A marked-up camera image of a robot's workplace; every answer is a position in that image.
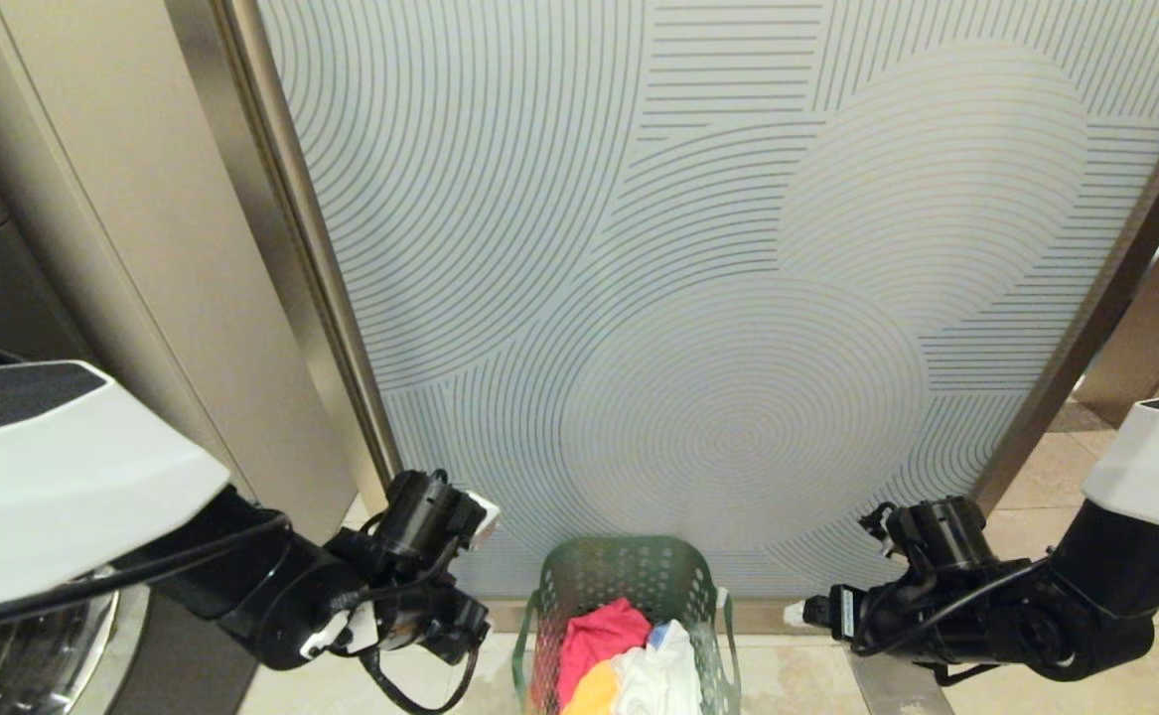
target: glass panel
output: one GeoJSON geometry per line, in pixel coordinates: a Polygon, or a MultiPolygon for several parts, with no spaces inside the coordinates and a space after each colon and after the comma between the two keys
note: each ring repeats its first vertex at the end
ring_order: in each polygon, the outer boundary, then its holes
{"type": "Polygon", "coordinates": [[[1159,1],[262,0],[407,466],[739,596],[888,578],[963,493],[1159,158],[1159,1]]]}

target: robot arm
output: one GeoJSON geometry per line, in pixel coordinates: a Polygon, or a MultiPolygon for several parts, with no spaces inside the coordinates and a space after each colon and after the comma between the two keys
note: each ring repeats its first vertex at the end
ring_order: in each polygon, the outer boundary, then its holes
{"type": "Polygon", "coordinates": [[[93,366],[1,366],[0,623],[151,581],[269,669],[356,656],[394,702],[421,710],[379,669],[380,650],[420,645],[465,661],[436,712],[460,700],[489,622],[447,566],[489,535],[493,503],[444,472],[403,472],[385,511],[319,546],[226,476],[93,366]],[[79,578],[107,564],[115,572],[79,578]]]}
{"type": "Polygon", "coordinates": [[[1083,484],[1086,502],[1050,556],[1000,561],[963,497],[861,525],[910,562],[901,579],[806,601],[804,620],[853,652],[904,657],[960,680],[1003,663],[1076,680],[1145,656],[1159,611],[1159,399],[1132,408],[1083,484]],[[952,676],[948,666],[974,664],[952,676]]]}

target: laundry basket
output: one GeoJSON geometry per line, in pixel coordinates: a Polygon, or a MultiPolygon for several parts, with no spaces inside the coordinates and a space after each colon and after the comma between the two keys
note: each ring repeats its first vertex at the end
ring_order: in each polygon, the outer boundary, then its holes
{"type": "Polygon", "coordinates": [[[512,683],[522,709],[557,715],[556,683],[566,625],[611,600],[626,597],[651,623],[676,619],[690,630],[693,663],[702,687],[704,715],[738,715],[742,678],[734,645],[732,603],[712,584],[701,553],[678,538],[578,538],[552,549],[531,593],[517,647],[512,683]],[[732,681],[726,678],[716,640],[716,607],[723,608],[732,681]],[[525,644],[538,620],[532,678],[525,677],[525,644]]]}

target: basket handle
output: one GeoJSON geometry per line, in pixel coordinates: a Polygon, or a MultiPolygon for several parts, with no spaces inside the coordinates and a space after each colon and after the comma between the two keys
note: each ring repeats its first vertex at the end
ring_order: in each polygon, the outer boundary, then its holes
{"type": "Polygon", "coordinates": [[[738,672],[738,644],[734,642],[734,601],[729,598],[729,589],[716,586],[716,607],[726,619],[726,636],[729,637],[729,664],[732,666],[732,679],[729,680],[729,713],[737,715],[742,707],[742,673],[738,672]]]}
{"type": "Polygon", "coordinates": [[[539,591],[534,590],[525,603],[525,614],[522,614],[522,629],[517,633],[517,645],[512,647],[512,687],[517,688],[517,698],[525,712],[525,701],[530,696],[531,684],[525,679],[522,661],[525,658],[525,640],[531,636],[531,616],[538,621],[539,591]]]}

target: yellow cloth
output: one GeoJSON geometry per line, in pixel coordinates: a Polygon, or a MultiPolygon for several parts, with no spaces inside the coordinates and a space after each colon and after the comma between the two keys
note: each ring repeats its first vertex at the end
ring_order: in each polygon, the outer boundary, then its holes
{"type": "Polygon", "coordinates": [[[619,680],[614,678],[610,661],[602,661],[580,680],[561,715],[610,715],[615,695],[619,695],[619,680]]]}

